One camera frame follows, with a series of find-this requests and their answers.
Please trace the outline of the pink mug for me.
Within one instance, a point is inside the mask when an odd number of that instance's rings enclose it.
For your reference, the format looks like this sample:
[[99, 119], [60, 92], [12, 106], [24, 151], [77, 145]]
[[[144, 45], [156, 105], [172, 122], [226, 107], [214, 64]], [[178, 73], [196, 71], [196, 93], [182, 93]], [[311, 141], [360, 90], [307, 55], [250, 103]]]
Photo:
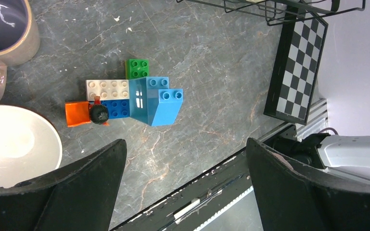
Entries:
[[26, 63], [40, 47], [35, 16], [27, 0], [0, 0], [0, 100], [7, 68]]

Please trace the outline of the red mug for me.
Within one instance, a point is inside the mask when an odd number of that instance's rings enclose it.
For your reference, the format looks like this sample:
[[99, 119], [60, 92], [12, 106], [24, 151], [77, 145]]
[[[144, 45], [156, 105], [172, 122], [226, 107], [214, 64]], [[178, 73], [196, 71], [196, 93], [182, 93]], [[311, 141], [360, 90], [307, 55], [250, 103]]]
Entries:
[[51, 122], [31, 110], [0, 105], [0, 187], [58, 169], [62, 155], [62, 142]]

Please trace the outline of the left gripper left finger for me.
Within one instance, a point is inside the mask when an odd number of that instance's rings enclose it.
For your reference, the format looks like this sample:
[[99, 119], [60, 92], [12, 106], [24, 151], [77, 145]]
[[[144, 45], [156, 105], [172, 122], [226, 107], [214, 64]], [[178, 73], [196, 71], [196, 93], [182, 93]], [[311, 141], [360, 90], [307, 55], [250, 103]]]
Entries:
[[0, 231], [106, 231], [127, 158], [118, 139], [10, 188], [0, 187]]

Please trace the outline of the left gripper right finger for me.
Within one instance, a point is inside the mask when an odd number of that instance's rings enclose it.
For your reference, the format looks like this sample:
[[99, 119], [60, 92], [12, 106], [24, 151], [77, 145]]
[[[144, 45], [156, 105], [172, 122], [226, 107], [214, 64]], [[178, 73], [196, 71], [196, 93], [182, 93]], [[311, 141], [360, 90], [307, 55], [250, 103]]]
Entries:
[[370, 231], [370, 184], [334, 176], [249, 138], [246, 157], [266, 231]]

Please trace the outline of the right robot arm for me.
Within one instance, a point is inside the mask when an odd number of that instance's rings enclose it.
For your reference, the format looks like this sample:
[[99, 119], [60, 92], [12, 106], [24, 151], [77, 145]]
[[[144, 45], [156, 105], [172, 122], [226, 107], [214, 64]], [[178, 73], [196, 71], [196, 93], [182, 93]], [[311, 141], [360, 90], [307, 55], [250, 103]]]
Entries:
[[370, 136], [316, 133], [301, 141], [279, 136], [271, 147], [325, 172], [370, 184]]

